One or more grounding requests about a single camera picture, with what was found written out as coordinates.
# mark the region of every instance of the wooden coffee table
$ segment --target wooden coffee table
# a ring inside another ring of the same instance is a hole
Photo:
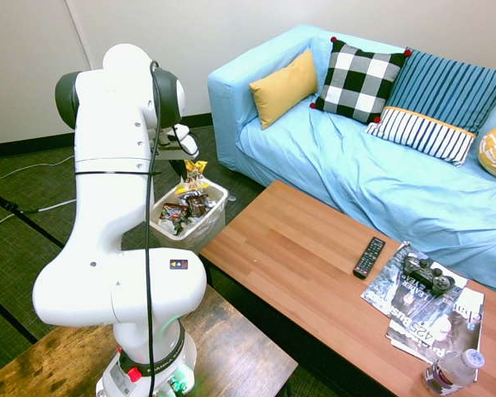
[[[298,364],[211,287],[182,324],[197,345],[190,396],[274,397]],[[93,397],[116,354],[112,327],[57,327],[0,370],[0,397]]]
[[[371,275],[352,275],[373,236],[386,241]],[[427,363],[392,347],[389,319],[360,294],[399,242],[324,203],[275,181],[234,218],[200,255],[330,347],[394,395],[428,396]],[[485,294],[480,350],[485,366],[461,396],[496,396],[496,293]]]

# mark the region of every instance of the blue striped pillow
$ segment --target blue striped pillow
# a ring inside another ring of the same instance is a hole
[[[496,105],[496,70],[410,50],[386,106],[477,134]]]
[[[476,135],[433,118],[400,108],[385,107],[380,122],[370,123],[365,132],[410,146],[416,151],[461,167]]]

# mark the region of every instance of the bottle cap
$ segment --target bottle cap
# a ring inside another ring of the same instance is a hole
[[[465,350],[461,357],[467,366],[474,368],[475,370],[481,368],[485,363],[483,355],[475,349]]]

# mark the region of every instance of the chip bag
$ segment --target chip bag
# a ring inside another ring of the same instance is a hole
[[[186,180],[180,178],[180,184],[174,191],[176,194],[184,194],[196,189],[205,189],[209,186],[209,183],[203,175],[207,161],[197,161],[196,163],[193,163],[191,160],[184,160],[184,163],[185,168],[188,171],[188,178]]]

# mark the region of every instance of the white bin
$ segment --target white bin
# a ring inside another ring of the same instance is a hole
[[[178,203],[181,194],[175,194],[176,186],[156,202],[150,213],[152,232],[162,246],[190,250],[198,254],[225,226],[225,207],[228,191],[207,179],[209,186],[204,189],[209,198],[217,204],[202,216],[191,228],[185,228],[178,236],[169,233],[159,224],[160,213],[164,203]]]

